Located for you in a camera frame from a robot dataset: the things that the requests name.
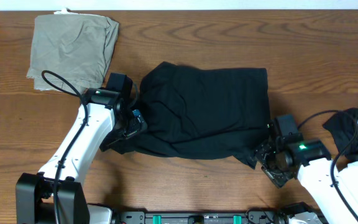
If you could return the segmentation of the black polo shirt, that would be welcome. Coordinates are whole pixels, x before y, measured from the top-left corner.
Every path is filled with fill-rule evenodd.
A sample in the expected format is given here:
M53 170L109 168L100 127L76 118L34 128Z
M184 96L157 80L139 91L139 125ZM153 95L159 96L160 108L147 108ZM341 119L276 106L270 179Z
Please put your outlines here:
M102 151L204 160L232 156L253 168L254 151L269 136L264 68L201 70L162 62L142 79L135 107L147 129L128 140L107 136Z

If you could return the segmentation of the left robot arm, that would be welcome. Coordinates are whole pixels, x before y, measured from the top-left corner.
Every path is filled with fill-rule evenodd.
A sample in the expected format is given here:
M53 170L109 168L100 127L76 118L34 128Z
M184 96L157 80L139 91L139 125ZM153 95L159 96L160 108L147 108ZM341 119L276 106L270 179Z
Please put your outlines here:
M16 184L18 223L116 223L113 209L87 203L83 184L92 161L108 141L145 131L139 110L121 92L88 89L73 126L37 174L23 173Z

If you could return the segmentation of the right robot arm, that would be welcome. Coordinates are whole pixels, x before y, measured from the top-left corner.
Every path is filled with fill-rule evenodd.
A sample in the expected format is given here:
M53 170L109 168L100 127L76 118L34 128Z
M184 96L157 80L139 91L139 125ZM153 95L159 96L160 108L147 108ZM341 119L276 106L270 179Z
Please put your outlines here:
M358 223L358 203L320 140L271 139L255 150L255 156L276 187L299 181L328 223Z

